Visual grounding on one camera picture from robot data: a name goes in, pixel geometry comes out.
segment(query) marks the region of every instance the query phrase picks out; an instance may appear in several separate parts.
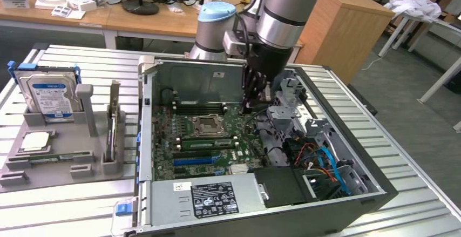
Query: white chair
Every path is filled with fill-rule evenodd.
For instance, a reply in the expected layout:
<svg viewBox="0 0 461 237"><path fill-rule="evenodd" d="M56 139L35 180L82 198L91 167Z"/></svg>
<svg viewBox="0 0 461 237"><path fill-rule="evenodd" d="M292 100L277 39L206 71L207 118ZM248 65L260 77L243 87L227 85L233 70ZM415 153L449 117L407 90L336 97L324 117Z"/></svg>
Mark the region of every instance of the white chair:
<svg viewBox="0 0 461 237"><path fill-rule="evenodd" d="M395 43L395 45L392 46L392 49L395 49L395 50L397 50L399 46L401 46L401 44L403 44L404 40L407 39L411 31L415 29L415 26L416 26L417 22L423 22L421 19L419 19L416 17L412 17L412 16L409 16L407 14L401 14L399 16L403 16L404 18L403 18L401 23L399 24L395 32L392 33L392 35L389 37L389 40L387 41L387 44L384 45L384 47L381 49L381 52L379 53L380 57L385 56L385 54L387 54L387 52L388 52L388 50L391 48L391 45L395 42L395 40L396 40L400 32L403 31L407 23L411 21L411 25L407 27L407 29L404 31L404 34L401 35L400 39L397 40L397 43Z"/></svg>

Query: hard drive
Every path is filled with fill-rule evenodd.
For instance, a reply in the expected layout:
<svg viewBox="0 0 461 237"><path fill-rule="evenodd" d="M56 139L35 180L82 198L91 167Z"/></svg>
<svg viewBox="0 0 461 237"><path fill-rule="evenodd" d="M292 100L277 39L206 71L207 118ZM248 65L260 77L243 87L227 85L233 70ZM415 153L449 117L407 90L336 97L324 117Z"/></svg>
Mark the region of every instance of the hard drive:
<svg viewBox="0 0 461 237"><path fill-rule="evenodd" d="M10 62L8 71L20 86L28 111L42 113L48 123L74 121L74 112L83 111L75 93L82 82L79 67Z"/></svg>

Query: white cloth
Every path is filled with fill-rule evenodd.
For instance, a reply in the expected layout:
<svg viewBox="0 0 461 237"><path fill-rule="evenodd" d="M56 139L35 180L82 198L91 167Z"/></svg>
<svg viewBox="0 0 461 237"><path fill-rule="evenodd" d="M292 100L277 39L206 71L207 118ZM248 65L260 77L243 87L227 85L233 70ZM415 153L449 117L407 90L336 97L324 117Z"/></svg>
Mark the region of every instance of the white cloth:
<svg viewBox="0 0 461 237"><path fill-rule="evenodd" d="M405 13L427 23L432 23L435 20L437 20L441 14L439 4L431 0L391 0L384 7L396 13L395 18L401 13Z"/></svg>

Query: motherboard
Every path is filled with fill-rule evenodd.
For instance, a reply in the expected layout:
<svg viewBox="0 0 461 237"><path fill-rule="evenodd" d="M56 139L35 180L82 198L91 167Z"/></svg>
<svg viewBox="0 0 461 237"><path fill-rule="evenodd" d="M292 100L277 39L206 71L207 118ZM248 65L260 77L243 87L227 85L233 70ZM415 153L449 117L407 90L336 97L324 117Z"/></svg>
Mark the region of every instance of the motherboard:
<svg viewBox="0 0 461 237"><path fill-rule="evenodd" d="M265 155L251 115L240 104L162 106L154 112L155 180L247 173Z"/></svg>

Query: gray floor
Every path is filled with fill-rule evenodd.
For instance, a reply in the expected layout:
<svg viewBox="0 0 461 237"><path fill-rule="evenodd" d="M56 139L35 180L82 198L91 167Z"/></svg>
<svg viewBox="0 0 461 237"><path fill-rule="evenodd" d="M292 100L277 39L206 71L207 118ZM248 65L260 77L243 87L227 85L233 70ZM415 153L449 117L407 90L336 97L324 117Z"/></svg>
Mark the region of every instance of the gray floor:
<svg viewBox="0 0 461 237"><path fill-rule="evenodd" d="M377 59L376 53L385 43L383 37L364 64ZM40 31L0 27L0 63L18 62L28 54L35 42L104 47L98 35L70 32ZM154 41L146 51L184 53L192 48L188 43ZM352 82L363 96L379 110L377 119L404 146L428 175L432 177L457 206L461 206L461 134L452 126L461 121L461 96L441 89L427 105L417 102L440 74L425 62L404 49L391 51L367 71L360 71ZM7 83L6 67L0 69L0 88Z"/></svg>

